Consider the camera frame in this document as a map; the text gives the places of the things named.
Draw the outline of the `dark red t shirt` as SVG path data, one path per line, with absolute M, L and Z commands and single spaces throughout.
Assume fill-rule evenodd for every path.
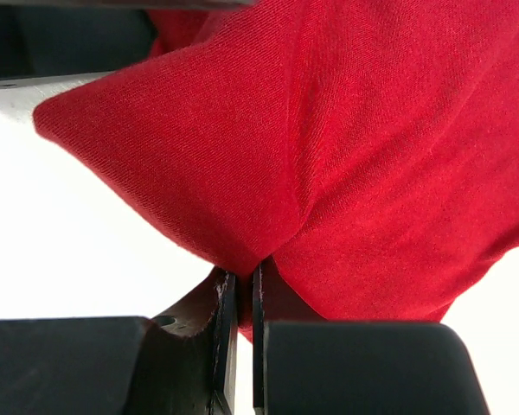
M 164 236 L 329 319 L 439 321 L 519 246 L 519 1 L 153 10 L 147 61 L 36 132 Z

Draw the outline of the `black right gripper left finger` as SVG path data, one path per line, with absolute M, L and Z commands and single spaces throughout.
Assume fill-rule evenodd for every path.
M 158 316 L 0 320 L 0 414 L 231 414 L 235 278 Z

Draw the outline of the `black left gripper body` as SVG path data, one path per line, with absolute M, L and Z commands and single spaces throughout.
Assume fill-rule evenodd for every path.
M 0 1 L 0 88 L 110 73 L 142 61 L 150 10 L 238 10 L 248 1 Z

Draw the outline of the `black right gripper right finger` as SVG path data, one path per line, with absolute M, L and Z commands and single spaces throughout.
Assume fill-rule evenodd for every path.
M 323 319 L 264 263 L 253 273 L 258 414 L 487 414 L 468 350 L 429 322 Z

